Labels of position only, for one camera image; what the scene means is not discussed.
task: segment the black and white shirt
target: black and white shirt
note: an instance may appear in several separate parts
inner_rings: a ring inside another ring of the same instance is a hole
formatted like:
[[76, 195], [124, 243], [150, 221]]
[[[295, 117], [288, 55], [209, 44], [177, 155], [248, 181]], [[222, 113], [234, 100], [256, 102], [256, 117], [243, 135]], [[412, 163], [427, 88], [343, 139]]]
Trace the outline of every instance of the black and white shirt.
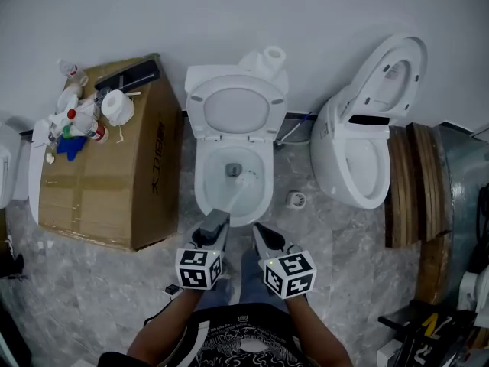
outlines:
[[[236, 304], [195, 312], [178, 348], [167, 362], [177, 366], [259, 365], [300, 367], [309, 365], [299, 351], [299, 341], [289, 314], [269, 304]], [[129, 356], [108, 352], [99, 367], [145, 367]]]

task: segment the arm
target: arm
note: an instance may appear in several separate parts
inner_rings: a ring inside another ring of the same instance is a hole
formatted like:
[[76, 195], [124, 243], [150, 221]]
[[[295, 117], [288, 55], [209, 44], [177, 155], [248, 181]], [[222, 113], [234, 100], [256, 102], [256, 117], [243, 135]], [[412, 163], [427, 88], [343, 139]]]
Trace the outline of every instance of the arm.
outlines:
[[285, 300], [306, 356], [322, 367], [352, 367], [343, 345], [324, 326], [303, 296]]
[[177, 345], [201, 296], [202, 291], [184, 290], [167, 309], [138, 333], [129, 347], [128, 356], [151, 366], [164, 361]]

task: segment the white toilet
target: white toilet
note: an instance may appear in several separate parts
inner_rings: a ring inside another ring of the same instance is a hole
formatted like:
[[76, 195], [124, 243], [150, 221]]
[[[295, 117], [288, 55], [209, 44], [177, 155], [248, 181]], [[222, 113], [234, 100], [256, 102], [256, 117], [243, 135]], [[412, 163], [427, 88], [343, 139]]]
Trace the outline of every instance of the white toilet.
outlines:
[[474, 325], [489, 328], [489, 267], [480, 274], [465, 272], [458, 292], [457, 310], [475, 311]]
[[0, 122], [0, 208], [10, 200], [28, 198], [28, 166], [31, 143]]
[[389, 125], [405, 117], [426, 71], [426, 46], [395, 34], [318, 115], [311, 161], [319, 187], [358, 208], [381, 205], [390, 183]]
[[230, 212], [233, 227], [255, 221], [270, 205], [273, 142], [287, 111], [284, 61], [280, 48], [268, 47], [238, 65], [187, 71], [186, 109], [197, 139], [196, 200], [206, 215], [212, 209]]

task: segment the black cable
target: black cable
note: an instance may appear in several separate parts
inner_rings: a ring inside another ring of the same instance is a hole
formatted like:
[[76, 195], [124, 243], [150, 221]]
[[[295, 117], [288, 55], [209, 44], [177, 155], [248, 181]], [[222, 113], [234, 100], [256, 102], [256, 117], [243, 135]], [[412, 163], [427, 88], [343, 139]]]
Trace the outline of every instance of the black cable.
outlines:
[[489, 230], [487, 229], [489, 223], [489, 183], [479, 190], [475, 223], [475, 236], [478, 243], [472, 252], [468, 271], [480, 274], [489, 265]]
[[155, 315], [153, 315], [152, 317], [149, 317], [147, 318], [146, 320], [144, 320], [144, 323], [143, 323], [143, 326], [146, 326], [148, 322], [150, 322], [151, 320], [154, 320], [156, 317], [158, 317], [161, 313], [163, 313], [165, 311], [165, 309], [170, 306], [173, 301], [175, 299], [172, 299], [172, 295], [176, 294], [178, 291], [180, 290], [180, 287], [178, 285], [175, 285], [175, 284], [171, 284], [169, 285], [168, 287], [165, 288], [165, 292], [167, 293], [167, 295], [170, 297], [170, 302], [165, 306], [163, 307], [158, 313], [156, 313]]

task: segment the packing tape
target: packing tape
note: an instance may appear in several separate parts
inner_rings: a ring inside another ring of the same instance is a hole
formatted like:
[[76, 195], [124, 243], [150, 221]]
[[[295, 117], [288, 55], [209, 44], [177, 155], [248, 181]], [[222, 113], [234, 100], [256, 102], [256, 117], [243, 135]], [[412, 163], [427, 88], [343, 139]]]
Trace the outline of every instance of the packing tape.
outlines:
[[90, 242], [95, 243], [97, 245], [108, 246], [108, 247], [112, 247], [112, 248], [122, 248], [124, 250], [128, 250], [127, 243], [123, 239], [106, 238], [104, 240], [104, 239], [101, 239], [101, 237], [99, 235], [94, 236], [94, 235], [90, 235], [87, 233], [82, 234], [80, 232], [69, 231], [69, 230], [62, 229], [60, 227], [56, 227], [53, 225], [48, 225], [48, 224], [41, 224], [40, 223], [40, 226], [43, 226], [45, 229], [49, 229], [58, 235], [67, 236], [69, 238], [79, 239], [80, 241], [84, 241], [84, 242], [90, 241]]
[[[49, 187], [50, 189], [73, 189], [73, 198], [71, 203], [71, 230], [65, 230], [56, 226], [52, 226], [50, 224], [46, 224], [44, 222], [41, 222], [41, 219], [39, 219], [39, 224], [61, 235], [72, 236], [79, 239], [82, 239], [83, 237], [85, 237], [86, 239], [87, 237], [86, 234], [80, 233], [83, 192], [86, 190], [122, 191], [130, 187], [132, 182], [132, 178], [130, 175], [101, 175], [94, 177], [84, 176], [86, 153], [87, 151], [80, 151], [76, 156], [77, 162], [74, 175], [53, 177], [46, 176], [41, 180], [42, 187]], [[91, 235], [90, 237], [92, 240], [95, 238], [94, 235]]]

